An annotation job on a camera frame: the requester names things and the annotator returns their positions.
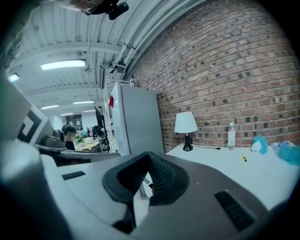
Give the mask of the person's beige ribbed shirt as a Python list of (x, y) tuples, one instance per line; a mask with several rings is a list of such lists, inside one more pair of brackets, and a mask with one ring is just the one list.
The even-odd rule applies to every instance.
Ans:
[(34, 8), (26, 7), (13, 17), (8, 33), (0, 46), (0, 70), (8, 72), (18, 58), (22, 47), (23, 33), (28, 27)]

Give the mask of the person's eyeglasses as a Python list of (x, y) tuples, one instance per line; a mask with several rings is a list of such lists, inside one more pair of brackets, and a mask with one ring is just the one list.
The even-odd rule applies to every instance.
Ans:
[(89, 16), (98, 8), (98, 6), (99, 6), (98, 3), (90, 2), (84, 10), (81, 10), (81, 12), (83, 12), (85, 15)]

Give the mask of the table lamp with white shade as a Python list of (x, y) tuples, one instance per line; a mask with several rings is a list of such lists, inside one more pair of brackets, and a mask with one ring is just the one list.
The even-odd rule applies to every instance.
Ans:
[(174, 131), (175, 133), (185, 134), (185, 144), (183, 146), (185, 152), (193, 150), (193, 141), (188, 134), (196, 132), (197, 130), (198, 127), (192, 112), (181, 112), (176, 114)]

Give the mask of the teal plush toy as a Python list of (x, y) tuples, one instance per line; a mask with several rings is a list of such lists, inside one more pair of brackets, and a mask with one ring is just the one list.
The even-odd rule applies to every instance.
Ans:
[(258, 135), (253, 138), (253, 143), (251, 146), (252, 152), (257, 152), (260, 154), (266, 154), (268, 150), (267, 140), (264, 136)]

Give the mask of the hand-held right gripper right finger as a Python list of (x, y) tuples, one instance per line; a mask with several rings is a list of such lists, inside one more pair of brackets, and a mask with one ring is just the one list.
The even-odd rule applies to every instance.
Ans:
[[(228, 240), (246, 239), (251, 230), (267, 216), (266, 207), (249, 191), (215, 168), (167, 154), (166, 160), (189, 175), (185, 193), (169, 205), (151, 206), (149, 232), (137, 234), (141, 240)], [(215, 197), (226, 191), (254, 219), (254, 223), (238, 231)]]

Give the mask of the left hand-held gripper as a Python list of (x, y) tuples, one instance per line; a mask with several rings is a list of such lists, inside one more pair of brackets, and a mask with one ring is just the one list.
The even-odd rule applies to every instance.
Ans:
[[(0, 77), (0, 139), (19, 140), (42, 148), (65, 148), (64, 133), (5, 77)], [(56, 155), (56, 165), (78, 165), (120, 157), (119, 153), (66, 150)]]

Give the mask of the white grey refrigerator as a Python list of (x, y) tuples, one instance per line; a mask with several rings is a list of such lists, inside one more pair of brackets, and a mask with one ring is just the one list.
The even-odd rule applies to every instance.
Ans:
[(112, 122), (118, 153), (123, 157), (145, 151), (164, 152), (155, 91), (115, 85)]

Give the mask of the teal fluffy cloth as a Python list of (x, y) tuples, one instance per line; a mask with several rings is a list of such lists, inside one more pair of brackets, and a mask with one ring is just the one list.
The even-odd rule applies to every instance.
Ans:
[(300, 146), (281, 145), (278, 155), (291, 165), (300, 166)]

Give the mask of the light wooden table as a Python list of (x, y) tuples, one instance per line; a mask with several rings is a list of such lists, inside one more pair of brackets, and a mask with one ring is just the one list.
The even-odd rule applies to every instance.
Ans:
[(93, 143), (81, 142), (75, 146), (75, 151), (85, 151), (85, 152), (103, 152), (102, 146), (98, 141)]

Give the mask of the bundle of white ceiling pipes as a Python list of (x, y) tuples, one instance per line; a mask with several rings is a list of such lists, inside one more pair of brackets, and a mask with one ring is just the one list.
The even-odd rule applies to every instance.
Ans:
[(127, 65), (142, 41), (148, 38), (157, 26), (180, 9), (185, 0), (145, 0), (144, 2), (149, 5), (146, 10), (140, 11), (141, 15), (131, 25), (121, 51), (114, 61), (115, 65), (121, 61)]

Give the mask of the clear plastic water bottle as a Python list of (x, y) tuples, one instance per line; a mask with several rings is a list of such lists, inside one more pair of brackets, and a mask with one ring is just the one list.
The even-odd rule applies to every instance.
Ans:
[(235, 148), (235, 137), (236, 137), (235, 126), (234, 123), (231, 122), (228, 128), (228, 141), (227, 141), (228, 150), (233, 150)]

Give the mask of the ceiling air conditioner unit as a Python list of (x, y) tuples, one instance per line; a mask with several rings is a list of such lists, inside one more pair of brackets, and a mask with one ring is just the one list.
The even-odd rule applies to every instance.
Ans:
[(126, 67), (120, 64), (102, 64), (98, 67), (99, 88), (104, 89), (106, 83), (122, 81)]

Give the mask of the black computer monitor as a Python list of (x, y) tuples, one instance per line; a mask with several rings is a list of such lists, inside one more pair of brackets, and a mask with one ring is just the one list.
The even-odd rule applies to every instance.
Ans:
[(104, 134), (104, 132), (103, 132), (104, 126), (105, 126), (105, 124), (103, 122), (104, 117), (103, 117), (101, 111), (98, 110), (97, 107), (95, 107), (95, 114), (96, 114), (96, 119), (97, 119), (96, 133), (98, 136), (100, 136), (100, 135)]

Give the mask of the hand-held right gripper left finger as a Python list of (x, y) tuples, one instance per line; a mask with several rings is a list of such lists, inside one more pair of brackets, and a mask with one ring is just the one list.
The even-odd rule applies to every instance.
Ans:
[(149, 232), (149, 200), (140, 193), (133, 196), (133, 211), (125, 203), (114, 201), (105, 190), (105, 173), (126, 163), (135, 154), (105, 161), (59, 167), (59, 175), (82, 171), (83, 176), (63, 180), (57, 185), (57, 203), (72, 234), (124, 234), (136, 221), (132, 234)]

